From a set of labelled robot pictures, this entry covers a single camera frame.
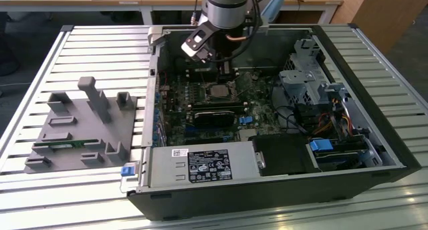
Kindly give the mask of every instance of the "motherboard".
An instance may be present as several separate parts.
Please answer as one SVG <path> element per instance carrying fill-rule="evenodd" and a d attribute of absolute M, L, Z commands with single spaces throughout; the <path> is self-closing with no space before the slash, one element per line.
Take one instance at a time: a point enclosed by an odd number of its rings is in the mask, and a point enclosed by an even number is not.
<path fill-rule="evenodd" d="M 270 105 L 272 76 L 262 76 L 257 69 L 238 70 L 233 80 L 218 83 L 207 69 L 187 70 L 170 82 L 165 75 L 161 94 L 169 146 L 248 141 L 282 131 Z"/>

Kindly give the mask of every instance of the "barcode sticker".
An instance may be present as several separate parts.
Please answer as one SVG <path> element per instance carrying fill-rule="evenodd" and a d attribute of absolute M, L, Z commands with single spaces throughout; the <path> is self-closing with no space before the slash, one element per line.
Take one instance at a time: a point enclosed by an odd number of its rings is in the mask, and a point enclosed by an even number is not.
<path fill-rule="evenodd" d="M 187 156 L 189 149 L 173 149 L 173 157 Z"/>

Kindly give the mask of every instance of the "white label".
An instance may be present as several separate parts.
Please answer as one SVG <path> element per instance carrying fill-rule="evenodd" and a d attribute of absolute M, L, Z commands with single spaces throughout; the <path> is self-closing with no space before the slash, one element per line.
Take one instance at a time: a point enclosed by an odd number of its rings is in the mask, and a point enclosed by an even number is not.
<path fill-rule="evenodd" d="M 189 149 L 173 149 L 173 157 L 187 156 Z"/>
<path fill-rule="evenodd" d="M 74 147 L 74 146 L 70 145 L 70 144 L 50 146 L 50 148 L 52 148 L 52 149 L 58 149 L 58 148 L 72 148 L 72 147 Z"/>
<path fill-rule="evenodd" d="M 120 5 L 138 5 L 137 1 L 119 1 Z"/>

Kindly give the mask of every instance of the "blue connector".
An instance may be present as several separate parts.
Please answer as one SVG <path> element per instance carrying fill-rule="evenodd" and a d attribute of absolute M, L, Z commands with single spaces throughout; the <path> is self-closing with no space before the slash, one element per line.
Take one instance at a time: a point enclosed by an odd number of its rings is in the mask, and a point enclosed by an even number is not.
<path fill-rule="evenodd" d="M 309 143 L 312 151 L 332 151 L 333 146 L 330 140 L 328 139 L 316 139 Z"/>
<path fill-rule="evenodd" d="M 249 124 L 253 122 L 253 117 L 248 116 L 248 117 L 240 117 L 240 124 Z"/>
<path fill-rule="evenodd" d="M 122 176 L 134 176 L 135 175 L 135 166 L 123 166 L 120 171 Z"/>

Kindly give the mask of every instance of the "green circuit board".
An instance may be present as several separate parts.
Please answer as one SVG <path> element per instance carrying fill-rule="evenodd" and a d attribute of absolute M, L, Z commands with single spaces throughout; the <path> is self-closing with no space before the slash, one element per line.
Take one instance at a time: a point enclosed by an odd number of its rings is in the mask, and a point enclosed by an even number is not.
<path fill-rule="evenodd" d="M 165 124 L 167 145 L 178 146 L 242 141 L 240 131 L 246 129 L 253 129 L 257 135 L 280 133 L 278 118 L 270 107 L 270 85 L 272 77 L 260 77 L 254 70 L 240 71 L 240 76 L 223 84 L 217 84 L 215 82 L 193 83 L 186 78 L 179 77 L 170 83 L 169 91 L 163 94 L 166 96 Z M 217 87 L 214 89 L 217 95 L 221 96 L 207 93 L 210 89 L 213 92 L 214 87 Z M 218 104 L 229 103 L 242 104 L 238 107 L 245 109 L 244 112 L 236 113 L 233 124 L 227 127 L 198 129 L 191 121 L 194 109 L 189 105 L 210 105 L 210 109 L 215 111 Z M 252 117 L 252 122 L 242 124 L 240 118 L 244 117 Z"/>

